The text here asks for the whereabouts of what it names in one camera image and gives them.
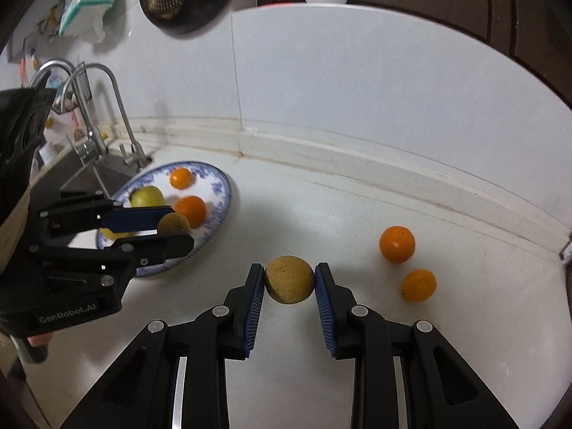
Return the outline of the person hand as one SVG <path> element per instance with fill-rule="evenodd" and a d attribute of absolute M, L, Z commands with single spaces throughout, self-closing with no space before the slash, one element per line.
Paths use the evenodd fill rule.
<path fill-rule="evenodd" d="M 45 333 L 45 334 L 40 334 L 40 335 L 28 337 L 27 340 L 32 347 L 42 347 L 42 346 L 46 346 L 47 344 L 49 344 L 52 337 L 53 337 L 53 333 L 49 332 L 49 333 Z"/>

